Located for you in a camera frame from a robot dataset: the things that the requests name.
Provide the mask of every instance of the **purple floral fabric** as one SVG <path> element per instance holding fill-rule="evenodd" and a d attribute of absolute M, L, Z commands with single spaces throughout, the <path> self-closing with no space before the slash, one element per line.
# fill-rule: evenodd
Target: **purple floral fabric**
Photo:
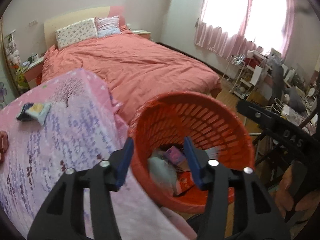
<path fill-rule="evenodd" d="M 15 119 L 27 102 L 52 102 L 43 127 Z M 127 125 L 116 114 L 120 106 L 97 75 L 79 69 L 41 84 L 0 112 L 0 130 L 9 138 L 0 167 L 0 203 L 24 237 L 66 168 L 92 168 L 123 147 Z M 111 197 L 123 239 L 185 239 L 144 193 L 131 170 L 125 185 Z M 87 236 L 93 237 L 88 191 L 84 210 Z"/>

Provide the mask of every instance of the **red packet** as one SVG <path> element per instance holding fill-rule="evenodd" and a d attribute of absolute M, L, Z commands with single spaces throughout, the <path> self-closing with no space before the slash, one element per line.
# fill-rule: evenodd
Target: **red packet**
<path fill-rule="evenodd" d="M 178 181 L 176 183 L 174 193 L 176 195 L 180 195 L 180 194 L 186 192 L 188 189 L 190 189 L 194 185 L 195 185 L 195 183 L 193 182 L 193 179 L 191 177 L 191 172 L 186 171 L 178 177 Z"/>

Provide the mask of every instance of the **basket rim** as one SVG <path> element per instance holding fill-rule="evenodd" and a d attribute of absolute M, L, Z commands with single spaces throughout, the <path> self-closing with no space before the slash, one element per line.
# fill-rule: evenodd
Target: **basket rim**
<path fill-rule="evenodd" d="M 236 114 L 232 110 L 230 110 L 225 104 L 223 104 L 219 100 L 198 92 L 193 92 L 193 91 L 169 92 L 169 93 L 157 95 L 156 97 L 153 97 L 152 99 L 145 102 L 137 110 L 137 112 L 134 115 L 134 118 L 131 120 L 129 124 L 128 136 L 132 137 L 134 143 L 136 141 L 135 131 L 137 128 L 137 124 L 141 116 L 143 115 L 144 110 L 150 106 L 154 106 L 155 101 L 159 101 L 167 97 L 180 96 L 180 95 L 191 95 L 191 96 L 198 96 L 203 99 L 209 99 L 215 104 L 219 105 L 225 111 L 227 111 L 228 114 L 230 114 L 236 120 L 236 123 L 238 124 L 238 128 L 240 128 L 241 130 L 242 136 L 244 136 L 244 139 L 246 140 L 245 144 L 247 149 L 249 150 L 248 154 L 251 155 L 249 156 L 250 162 L 248 163 L 247 166 L 254 169 L 254 148 L 252 145 L 252 141 L 248 134 L 248 131 L 245 129 L 239 117 L 236 116 Z M 139 159 L 138 153 L 136 152 L 136 149 L 134 150 L 134 154 L 132 156 L 131 168 L 134 176 L 136 177 L 137 181 L 140 183 L 141 187 L 145 190 L 145 192 L 149 195 L 149 197 L 152 200 L 154 200 L 156 203 L 159 203 L 171 210 L 175 210 L 178 212 L 184 212 L 184 213 L 203 213 L 204 212 L 205 205 L 185 203 L 180 201 L 179 198 L 170 197 L 162 193 L 161 189 L 150 178 L 149 171 L 144 169 L 144 167 L 142 167 L 142 164 Z M 228 201 L 229 203 L 234 201 L 234 191 L 231 189 L 229 189 Z"/>

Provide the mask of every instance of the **floral pillow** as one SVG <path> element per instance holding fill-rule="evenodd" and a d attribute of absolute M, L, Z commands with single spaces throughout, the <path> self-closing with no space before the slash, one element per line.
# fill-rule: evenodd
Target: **floral pillow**
<path fill-rule="evenodd" d="M 120 17 L 106 17 L 106 18 L 95 18 L 97 30 L 98 30 L 98 37 L 106 37 L 113 34 L 121 33 L 119 29 L 119 21 Z"/>
<path fill-rule="evenodd" d="M 72 44 L 98 36 L 94 18 L 73 23 L 67 27 L 56 30 L 58 48 L 64 49 Z"/>

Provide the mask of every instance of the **headboard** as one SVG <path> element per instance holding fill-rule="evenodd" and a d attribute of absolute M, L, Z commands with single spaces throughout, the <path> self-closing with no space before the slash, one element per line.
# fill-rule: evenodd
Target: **headboard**
<path fill-rule="evenodd" d="M 68 13 L 62 16 L 54 17 L 44 22 L 44 38 L 49 49 L 52 45 L 57 44 L 56 30 L 66 27 L 70 24 L 95 17 L 113 17 L 120 15 L 120 26 L 125 25 L 122 6 L 96 7 Z"/>

